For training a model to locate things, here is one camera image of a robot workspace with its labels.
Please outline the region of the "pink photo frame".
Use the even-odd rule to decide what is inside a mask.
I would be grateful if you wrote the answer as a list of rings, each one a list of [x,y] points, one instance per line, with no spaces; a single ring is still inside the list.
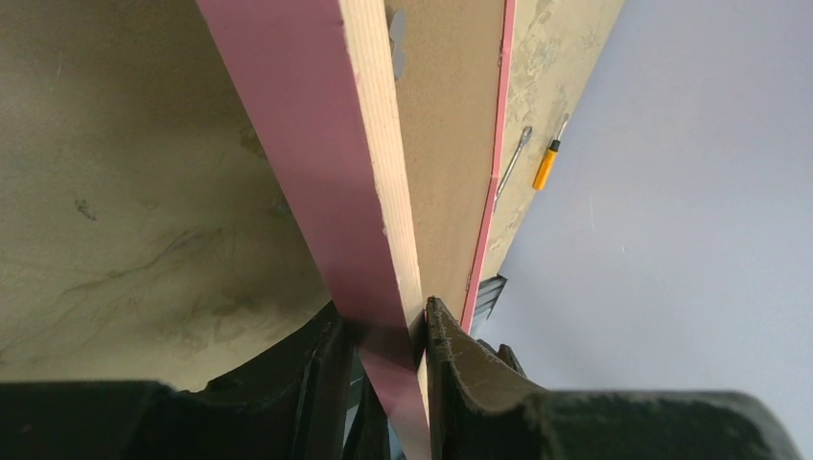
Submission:
[[[423,310],[472,320],[513,3],[198,7],[406,456],[430,458]]]

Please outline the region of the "orange handled screwdriver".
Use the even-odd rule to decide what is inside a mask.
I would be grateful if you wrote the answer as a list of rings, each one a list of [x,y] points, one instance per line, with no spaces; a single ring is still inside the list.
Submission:
[[[551,139],[551,142],[549,143],[546,149],[546,153],[544,154],[539,169],[537,170],[537,173],[534,177],[532,187],[535,191],[541,191],[548,181],[548,178],[551,174],[556,158],[558,156],[561,147],[562,136],[564,134],[568,122],[569,114],[565,114],[556,135]]]

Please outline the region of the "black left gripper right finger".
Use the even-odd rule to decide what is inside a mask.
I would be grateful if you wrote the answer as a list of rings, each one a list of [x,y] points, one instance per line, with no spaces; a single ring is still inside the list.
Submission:
[[[465,333],[444,303],[426,306],[435,459],[796,459],[760,400],[723,391],[553,391],[511,349]]]

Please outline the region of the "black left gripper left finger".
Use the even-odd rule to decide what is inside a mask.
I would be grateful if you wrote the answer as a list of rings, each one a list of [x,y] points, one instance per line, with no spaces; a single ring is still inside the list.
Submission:
[[[333,305],[198,392],[149,380],[1,387],[5,459],[338,459],[352,348]]]

